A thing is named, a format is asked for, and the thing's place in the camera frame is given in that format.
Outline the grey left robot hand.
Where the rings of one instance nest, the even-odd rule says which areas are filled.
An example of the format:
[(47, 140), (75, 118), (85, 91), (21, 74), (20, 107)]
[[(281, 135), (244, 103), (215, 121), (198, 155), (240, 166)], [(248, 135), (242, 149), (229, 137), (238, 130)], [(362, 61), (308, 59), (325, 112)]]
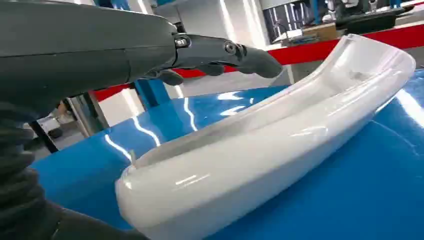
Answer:
[(24, 128), (67, 97), (160, 79), (176, 68), (209, 76), (230, 66), (274, 78), (282, 65), (267, 51), (187, 33), (162, 16), (52, 0), (0, 3), (0, 237), (3, 240), (143, 240), (136, 231), (58, 206), (45, 197), (24, 149)]

